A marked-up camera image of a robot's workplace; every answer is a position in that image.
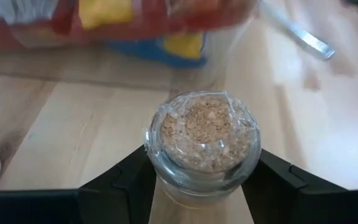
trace red packaging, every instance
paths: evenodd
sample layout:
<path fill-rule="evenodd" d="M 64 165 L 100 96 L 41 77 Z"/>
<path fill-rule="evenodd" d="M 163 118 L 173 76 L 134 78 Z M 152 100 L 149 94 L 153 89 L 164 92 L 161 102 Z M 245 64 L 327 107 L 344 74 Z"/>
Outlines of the red packaging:
<path fill-rule="evenodd" d="M 103 6 L 105 0 L 93 0 Z M 80 39 L 140 40 L 154 39 L 176 32 L 194 32 L 233 26 L 244 22 L 258 0 L 120 0 L 131 1 L 129 21 L 102 22 L 86 27 L 84 21 L 94 14 L 81 13 L 89 7 L 89 0 L 78 0 L 73 15 L 71 36 Z"/>

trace light wood grain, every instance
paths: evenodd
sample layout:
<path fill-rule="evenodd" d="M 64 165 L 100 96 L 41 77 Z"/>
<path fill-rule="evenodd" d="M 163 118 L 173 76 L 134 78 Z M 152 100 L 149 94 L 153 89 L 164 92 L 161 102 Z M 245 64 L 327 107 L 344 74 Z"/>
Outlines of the light wood grain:
<path fill-rule="evenodd" d="M 142 144 L 157 105 L 205 88 L 226 89 L 249 107 L 266 150 L 358 189 L 358 8 L 339 0 L 269 2 L 337 55 L 315 59 L 263 17 L 249 24 L 227 66 L 214 71 L 222 73 L 214 83 L 98 47 L 0 54 L 6 161 L 0 190 L 79 187 Z M 252 217 L 240 189 L 217 205 L 190 210 L 157 182 L 150 223 L 201 222 L 252 223 Z"/>

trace glass jar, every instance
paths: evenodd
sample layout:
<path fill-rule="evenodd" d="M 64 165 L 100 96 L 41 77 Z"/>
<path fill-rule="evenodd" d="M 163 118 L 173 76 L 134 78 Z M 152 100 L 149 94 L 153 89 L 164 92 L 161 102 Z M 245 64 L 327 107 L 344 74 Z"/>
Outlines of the glass jar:
<path fill-rule="evenodd" d="M 255 119 L 225 91 L 191 91 L 160 105 L 145 147 L 168 196 L 190 208 L 236 190 L 261 150 Z"/>

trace granular brown substance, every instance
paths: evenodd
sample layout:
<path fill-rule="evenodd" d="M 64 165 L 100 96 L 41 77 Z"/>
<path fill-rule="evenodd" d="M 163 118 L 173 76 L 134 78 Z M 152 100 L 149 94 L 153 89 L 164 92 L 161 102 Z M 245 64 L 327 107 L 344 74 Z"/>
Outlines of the granular brown substance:
<path fill-rule="evenodd" d="M 178 165 L 220 172 L 245 159 L 251 125 L 226 96 L 192 97 L 174 116 L 166 115 L 160 135 L 165 151 Z"/>

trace plastic bag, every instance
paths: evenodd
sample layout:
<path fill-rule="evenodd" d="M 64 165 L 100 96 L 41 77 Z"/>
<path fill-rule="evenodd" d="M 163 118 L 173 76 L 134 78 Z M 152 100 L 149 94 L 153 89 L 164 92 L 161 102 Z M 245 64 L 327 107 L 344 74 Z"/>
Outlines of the plastic bag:
<path fill-rule="evenodd" d="M 67 0 L 0 1 L 0 49 L 67 43 L 74 6 Z"/>
<path fill-rule="evenodd" d="M 78 0 L 72 35 L 143 40 L 245 21 L 257 0 Z"/>

